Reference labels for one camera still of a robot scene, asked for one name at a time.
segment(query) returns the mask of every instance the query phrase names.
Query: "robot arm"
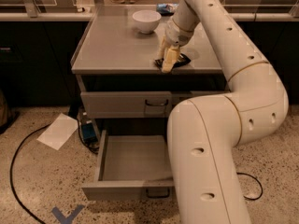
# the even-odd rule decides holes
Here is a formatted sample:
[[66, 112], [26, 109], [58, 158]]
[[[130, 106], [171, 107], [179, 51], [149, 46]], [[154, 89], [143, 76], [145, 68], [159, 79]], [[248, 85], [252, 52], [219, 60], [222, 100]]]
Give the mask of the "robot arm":
[[[181, 220], [250, 224], [232, 147], [274, 132], [287, 115], [288, 96], [272, 65], [219, 0], [181, 0], [166, 28], [165, 50], [179, 52], [198, 22], [231, 92], [184, 101], [169, 117], [168, 149]], [[176, 61], [175, 55], [167, 58], [167, 51], [165, 72]]]

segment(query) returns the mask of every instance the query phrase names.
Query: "cable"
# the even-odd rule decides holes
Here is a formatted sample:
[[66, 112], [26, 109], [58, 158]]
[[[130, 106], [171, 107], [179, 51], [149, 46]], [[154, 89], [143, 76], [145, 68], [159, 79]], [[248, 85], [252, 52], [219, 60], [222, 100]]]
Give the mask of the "cable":
[[[79, 136], [79, 138], [80, 138], [81, 143], [82, 143], [86, 148], [88, 148], [92, 153], [97, 154], [97, 153], [98, 153], [98, 149], [99, 149], [99, 147], [91, 147], [90, 145], [87, 145], [87, 144], [83, 141], [83, 138], [82, 138], [81, 133], [80, 133], [80, 124], [79, 124], [78, 119], [76, 119], [76, 120], [77, 120], [77, 123], [78, 123], [78, 136]], [[19, 198], [19, 196], [18, 196], [18, 194], [17, 194], [17, 192], [16, 192], [16, 190], [15, 190], [14, 183], [13, 183], [13, 166], [14, 166], [15, 160], [16, 160], [16, 158], [17, 158], [17, 156], [18, 156], [18, 153], [19, 153], [19, 151], [20, 151], [22, 145], [25, 143], [25, 141], [26, 141], [31, 135], [33, 135], [34, 133], [37, 133], [37, 132], [39, 132], [39, 131], [41, 131], [41, 130], [43, 130], [43, 129], [49, 127], [49, 126], [50, 126], [50, 125], [47, 124], [46, 126], [41, 127], [41, 128], [39, 128], [39, 129], [37, 129], [37, 130], [35, 130], [35, 131], [29, 133], [29, 134], [28, 134], [28, 135], [21, 141], [20, 145], [18, 146], [18, 148], [17, 148], [17, 150], [16, 150], [16, 152], [15, 152], [13, 158], [12, 158], [12, 161], [11, 161], [11, 164], [10, 164], [10, 169], [9, 169], [9, 183], [10, 183], [10, 187], [11, 187], [12, 193], [13, 193], [13, 195], [14, 195], [16, 201], [17, 201], [18, 204], [22, 207], [23, 210], [25, 210], [31, 217], [33, 217], [36, 221], [38, 221], [38, 222], [41, 223], [41, 224], [46, 224], [46, 223], [45, 223], [43, 220], [41, 220], [40, 218], [38, 218], [34, 213], [32, 213], [32, 212], [31, 212], [31, 211], [30, 211], [30, 210], [29, 210], [29, 209], [28, 209], [28, 208], [21, 202], [21, 200], [20, 200], [20, 198]]]
[[21, 202], [21, 200], [20, 200], [20, 198], [18, 197], [18, 195], [17, 195], [17, 192], [16, 192], [16, 190], [15, 190], [15, 188], [14, 188], [14, 184], [13, 184], [13, 165], [14, 165], [14, 162], [15, 162], [15, 160], [16, 160], [16, 158], [17, 158], [17, 155], [18, 155], [18, 153], [19, 153], [19, 151], [20, 151], [20, 149], [21, 149], [21, 146], [24, 144], [24, 142], [26, 141], [26, 139], [27, 138], [29, 138], [32, 134], [34, 134], [34, 133], [36, 133], [36, 132], [38, 132], [38, 131], [41, 131], [42, 129], [45, 129], [45, 128], [47, 128], [49, 126], [49, 124], [48, 125], [46, 125], [46, 126], [44, 126], [44, 127], [42, 127], [42, 128], [40, 128], [40, 129], [38, 129], [38, 130], [36, 130], [36, 131], [33, 131], [33, 132], [31, 132], [31, 133], [29, 133], [22, 141], [21, 141], [21, 143], [20, 143], [20, 145], [19, 145], [19, 147], [17, 148], [17, 150], [16, 150], [16, 152], [15, 152], [15, 154], [14, 154], [14, 156], [13, 156], [13, 158], [12, 158], [12, 162], [11, 162], [11, 164], [10, 164], [10, 170], [9, 170], [9, 180], [10, 180], [10, 187], [11, 187], [11, 190], [12, 190], [12, 193], [13, 193], [13, 195], [14, 195], [14, 197], [15, 197], [15, 199], [17, 200], [17, 202], [18, 202], [18, 204], [22, 207], [22, 209], [24, 209], [31, 217], [33, 217], [35, 220], [37, 220], [39, 223], [42, 223], [42, 224], [45, 224], [45, 222], [44, 221], [42, 221], [41, 219], [39, 219], [36, 215], [34, 215], [22, 202]]
[[259, 186], [261, 188], [261, 193], [257, 198], [249, 198], [249, 197], [244, 196], [245, 200], [247, 200], [247, 201], [256, 201], [256, 200], [260, 199], [263, 196], [263, 186], [262, 186], [261, 182], [256, 177], [254, 177], [253, 175], [249, 175], [249, 174], [245, 174], [245, 173], [239, 173], [239, 172], [237, 172], [237, 174], [238, 175], [246, 175], [246, 176], [249, 176], [249, 177], [253, 178], [259, 184]]

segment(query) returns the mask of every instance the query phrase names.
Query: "white bowl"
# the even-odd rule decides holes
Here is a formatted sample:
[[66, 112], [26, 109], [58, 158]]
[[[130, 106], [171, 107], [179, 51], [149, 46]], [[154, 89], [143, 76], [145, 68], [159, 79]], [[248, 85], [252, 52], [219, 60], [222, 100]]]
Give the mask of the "white bowl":
[[152, 10], [140, 10], [133, 14], [135, 27], [143, 34], [151, 34], [159, 25], [161, 15]]

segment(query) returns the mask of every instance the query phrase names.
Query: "gray cabinet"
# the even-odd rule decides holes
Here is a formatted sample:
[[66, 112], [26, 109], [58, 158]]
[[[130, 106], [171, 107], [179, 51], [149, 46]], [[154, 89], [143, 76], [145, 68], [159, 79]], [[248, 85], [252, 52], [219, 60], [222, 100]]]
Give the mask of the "gray cabinet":
[[169, 17], [142, 35], [132, 14], [155, 6], [102, 6], [72, 62], [100, 150], [89, 200], [168, 199], [174, 183], [167, 118], [184, 99], [223, 92], [220, 65], [201, 27], [182, 52], [192, 62], [163, 74], [154, 58]]

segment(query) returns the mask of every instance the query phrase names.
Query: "paper on floor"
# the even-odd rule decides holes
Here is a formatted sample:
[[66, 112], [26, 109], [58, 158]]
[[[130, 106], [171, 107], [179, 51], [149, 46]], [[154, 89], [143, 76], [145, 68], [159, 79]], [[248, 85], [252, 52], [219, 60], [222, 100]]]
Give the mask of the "paper on floor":
[[78, 123], [75, 119], [72, 119], [65, 114], [60, 114], [49, 128], [37, 138], [37, 140], [58, 150], [77, 128]]

